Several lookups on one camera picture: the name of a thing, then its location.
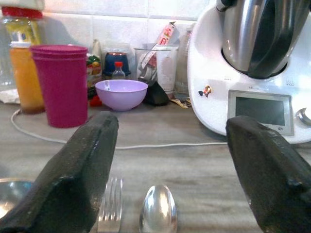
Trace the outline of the red white carton box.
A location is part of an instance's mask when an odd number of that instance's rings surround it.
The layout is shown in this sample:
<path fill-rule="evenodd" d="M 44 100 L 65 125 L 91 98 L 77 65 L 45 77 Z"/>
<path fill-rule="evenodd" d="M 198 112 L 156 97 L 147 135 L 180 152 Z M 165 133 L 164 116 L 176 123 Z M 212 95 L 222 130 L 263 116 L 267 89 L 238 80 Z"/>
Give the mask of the red white carton box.
<path fill-rule="evenodd" d="M 152 67 L 155 66 L 155 54 L 157 46 L 160 45 L 167 45 L 173 35 L 173 32 L 175 31 L 175 21 L 169 22 L 160 35 L 158 36 L 158 39 L 156 43 L 148 50 L 148 52 L 144 55 L 142 61 L 141 61 L 141 67 L 145 69 L 147 65 L 151 65 Z"/>

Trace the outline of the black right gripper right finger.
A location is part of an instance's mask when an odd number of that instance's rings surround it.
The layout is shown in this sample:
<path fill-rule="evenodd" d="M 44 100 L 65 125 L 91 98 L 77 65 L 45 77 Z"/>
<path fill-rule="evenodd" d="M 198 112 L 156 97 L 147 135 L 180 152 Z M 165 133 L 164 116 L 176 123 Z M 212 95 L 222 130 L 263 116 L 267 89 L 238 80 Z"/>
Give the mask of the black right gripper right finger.
<path fill-rule="evenodd" d="M 264 233 L 311 233 L 311 165 L 285 138 L 248 116 L 226 123 L 229 151 Z"/>

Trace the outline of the black pouch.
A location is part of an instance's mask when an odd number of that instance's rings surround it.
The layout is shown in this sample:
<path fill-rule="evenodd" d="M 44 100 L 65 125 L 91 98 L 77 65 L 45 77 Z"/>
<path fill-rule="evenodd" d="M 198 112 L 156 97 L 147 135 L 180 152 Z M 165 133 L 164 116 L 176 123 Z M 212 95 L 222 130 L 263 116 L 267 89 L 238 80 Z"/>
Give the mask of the black pouch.
<path fill-rule="evenodd" d="M 148 85 L 144 103 L 152 106 L 164 106 L 169 103 L 169 98 L 163 88 L 155 80 L 146 81 Z"/>

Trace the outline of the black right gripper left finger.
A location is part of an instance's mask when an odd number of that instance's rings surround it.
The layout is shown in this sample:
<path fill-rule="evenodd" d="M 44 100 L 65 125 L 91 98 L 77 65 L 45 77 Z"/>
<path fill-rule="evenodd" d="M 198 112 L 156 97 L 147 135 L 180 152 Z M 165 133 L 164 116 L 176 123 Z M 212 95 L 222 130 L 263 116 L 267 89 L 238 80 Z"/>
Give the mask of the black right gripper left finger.
<path fill-rule="evenodd" d="M 80 126 L 0 219 L 0 233 L 89 233 L 109 178 L 118 128 L 117 117 L 107 111 Z"/>

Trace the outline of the white plastic tube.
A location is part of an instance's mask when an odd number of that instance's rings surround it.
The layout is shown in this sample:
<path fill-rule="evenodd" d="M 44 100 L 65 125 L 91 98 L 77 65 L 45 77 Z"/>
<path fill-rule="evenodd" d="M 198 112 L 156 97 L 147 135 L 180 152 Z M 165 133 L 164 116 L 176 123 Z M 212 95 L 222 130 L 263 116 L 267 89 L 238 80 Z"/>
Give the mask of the white plastic tube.
<path fill-rule="evenodd" d="M 174 95 L 178 45 L 156 46 L 157 82 L 169 99 Z"/>

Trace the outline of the small red-capped bottle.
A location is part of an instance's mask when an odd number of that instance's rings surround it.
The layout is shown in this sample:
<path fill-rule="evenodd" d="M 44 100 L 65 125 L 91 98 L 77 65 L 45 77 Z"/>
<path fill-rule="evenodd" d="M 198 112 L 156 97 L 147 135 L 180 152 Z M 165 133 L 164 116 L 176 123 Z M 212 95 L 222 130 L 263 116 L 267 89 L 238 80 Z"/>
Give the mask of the small red-capped bottle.
<path fill-rule="evenodd" d="M 114 65 L 115 65 L 115 70 L 112 73 L 112 79 L 115 79 L 115 80 L 125 79 L 125 73 L 122 69 L 123 63 L 115 62 Z"/>

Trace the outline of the white crumpled paper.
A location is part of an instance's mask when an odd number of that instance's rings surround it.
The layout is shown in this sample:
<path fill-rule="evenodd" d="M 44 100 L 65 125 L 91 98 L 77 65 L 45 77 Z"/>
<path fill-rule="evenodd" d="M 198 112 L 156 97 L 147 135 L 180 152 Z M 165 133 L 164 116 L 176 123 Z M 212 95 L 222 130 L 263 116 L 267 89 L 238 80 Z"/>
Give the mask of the white crumpled paper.
<path fill-rule="evenodd" d="M 0 91 L 0 101 L 5 104 L 20 104 L 17 89 Z"/>

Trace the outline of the silver fork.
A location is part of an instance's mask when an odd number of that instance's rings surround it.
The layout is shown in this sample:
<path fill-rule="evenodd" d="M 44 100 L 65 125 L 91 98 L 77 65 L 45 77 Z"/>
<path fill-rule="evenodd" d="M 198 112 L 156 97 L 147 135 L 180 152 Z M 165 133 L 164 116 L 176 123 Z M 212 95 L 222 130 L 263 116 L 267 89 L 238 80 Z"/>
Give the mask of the silver fork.
<path fill-rule="evenodd" d="M 105 188 L 98 215 L 97 233 L 119 233 L 122 217 L 123 180 L 111 178 Z"/>

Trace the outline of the dark blue jar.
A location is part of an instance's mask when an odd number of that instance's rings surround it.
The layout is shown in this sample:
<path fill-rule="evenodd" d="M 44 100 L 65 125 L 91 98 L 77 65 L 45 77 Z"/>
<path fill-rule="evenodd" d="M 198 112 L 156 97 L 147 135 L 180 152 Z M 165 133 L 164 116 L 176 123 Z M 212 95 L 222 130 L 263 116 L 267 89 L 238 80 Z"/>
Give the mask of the dark blue jar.
<path fill-rule="evenodd" d="M 115 62 L 122 62 L 122 70 L 126 76 L 131 75 L 129 69 L 129 62 L 127 53 L 124 52 L 107 52 L 104 58 L 104 69 L 103 74 L 106 76 L 112 76 L 112 73 L 115 71 Z"/>

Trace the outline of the yellow wrapper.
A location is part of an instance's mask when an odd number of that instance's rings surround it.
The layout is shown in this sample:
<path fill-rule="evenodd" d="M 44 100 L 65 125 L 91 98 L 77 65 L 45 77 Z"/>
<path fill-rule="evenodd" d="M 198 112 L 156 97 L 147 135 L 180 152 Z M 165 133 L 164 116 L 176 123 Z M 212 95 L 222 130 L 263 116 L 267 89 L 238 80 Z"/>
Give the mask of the yellow wrapper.
<path fill-rule="evenodd" d="M 191 103 L 189 101 L 181 101 L 179 99 L 170 99 L 170 101 L 177 104 L 183 109 L 187 109 L 191 107 Z"/>

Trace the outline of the white kitchen food processor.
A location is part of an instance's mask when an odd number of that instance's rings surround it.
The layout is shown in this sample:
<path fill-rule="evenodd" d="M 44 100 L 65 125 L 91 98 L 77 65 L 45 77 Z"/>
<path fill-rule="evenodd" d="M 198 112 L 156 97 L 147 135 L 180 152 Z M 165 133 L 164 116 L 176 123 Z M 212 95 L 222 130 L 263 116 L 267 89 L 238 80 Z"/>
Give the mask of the white kitchen food processor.
<path fill-rule="evenodd" d="M 245 115 L 311 141 L 311 0 L 217 0 L 193 28 L 188 87 L 215 133 Z"/>

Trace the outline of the stacked magenta plastic cups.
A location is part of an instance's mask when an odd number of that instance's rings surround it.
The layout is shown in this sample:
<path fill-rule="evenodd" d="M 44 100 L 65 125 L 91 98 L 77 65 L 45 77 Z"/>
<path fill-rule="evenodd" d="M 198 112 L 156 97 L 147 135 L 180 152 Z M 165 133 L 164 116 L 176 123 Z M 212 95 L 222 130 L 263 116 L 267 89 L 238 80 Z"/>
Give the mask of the stacked magenta plastic cups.
<path fill-rule="evenodd" d="M 75 45 L 36 45 L 30 51 L 42 91 L 48 124 L 71 128 L 87 119 L 88 49 Z"/>

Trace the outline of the orange juice bottle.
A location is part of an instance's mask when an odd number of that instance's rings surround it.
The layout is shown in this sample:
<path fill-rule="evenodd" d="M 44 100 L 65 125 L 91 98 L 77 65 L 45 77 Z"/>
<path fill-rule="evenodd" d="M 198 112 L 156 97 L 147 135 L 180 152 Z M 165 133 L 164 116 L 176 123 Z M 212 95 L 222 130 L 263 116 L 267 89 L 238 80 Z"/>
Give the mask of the orange juice bottle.
<path fill-rule="evenodd" d="M 13 41 L 9 52 L 21 109 L 26 114 L 37 114 L 45 107 L 30 46 L 30 42 Z"/>

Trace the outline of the tall clear glass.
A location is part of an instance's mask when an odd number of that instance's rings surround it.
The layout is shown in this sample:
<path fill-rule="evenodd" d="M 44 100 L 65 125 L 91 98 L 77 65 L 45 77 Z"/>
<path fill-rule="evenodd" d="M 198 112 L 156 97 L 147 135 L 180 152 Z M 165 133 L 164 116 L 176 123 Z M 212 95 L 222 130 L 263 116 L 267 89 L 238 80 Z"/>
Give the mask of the tall clear glass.
<path fill-rule="evenodd" d="M 185 34 L 180 39 L 176 77 L 175 77 L 175 95 L 181 98 L 189 96 L 188 90 L 188 53 L 190 46 L 190 39 L 192 36 L 193 27 L 188 27 Z"/>

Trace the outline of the silver spoon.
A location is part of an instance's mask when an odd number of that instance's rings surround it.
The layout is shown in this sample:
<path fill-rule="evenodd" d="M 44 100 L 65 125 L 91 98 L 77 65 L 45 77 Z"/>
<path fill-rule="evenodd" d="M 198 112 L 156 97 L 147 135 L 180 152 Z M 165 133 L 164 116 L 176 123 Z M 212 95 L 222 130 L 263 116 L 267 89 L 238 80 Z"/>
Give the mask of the silver spoon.
<path fill-rule="evenodd" d="M 169 188 L 149 188 L 139 216 L 139 233 L 177 233 L 177 208 Z"/>

